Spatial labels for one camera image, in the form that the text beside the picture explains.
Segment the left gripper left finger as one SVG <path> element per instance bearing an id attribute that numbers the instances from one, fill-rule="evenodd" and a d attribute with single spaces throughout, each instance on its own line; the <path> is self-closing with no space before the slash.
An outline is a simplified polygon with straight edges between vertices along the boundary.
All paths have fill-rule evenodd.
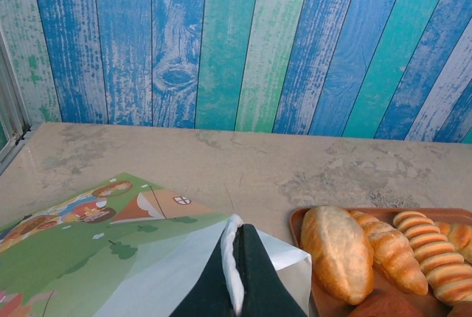
<path id="1" fill-rule="evenodd" d="M 171 316 L 233 316 L 233 307 L 223 273 L 221 239 L 217 241 L 198 281 Z"/>

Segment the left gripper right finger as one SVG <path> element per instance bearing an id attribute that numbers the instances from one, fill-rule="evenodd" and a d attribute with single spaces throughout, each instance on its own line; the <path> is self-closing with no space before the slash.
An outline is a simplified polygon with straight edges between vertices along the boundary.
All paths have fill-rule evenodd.
<path id="1" fill-rule="evenodd" d="M 255 227 L 242 225 L 235 237 L 235 262 L 243 284 L 237 316 L 305 316 L 286 290 Z"/>

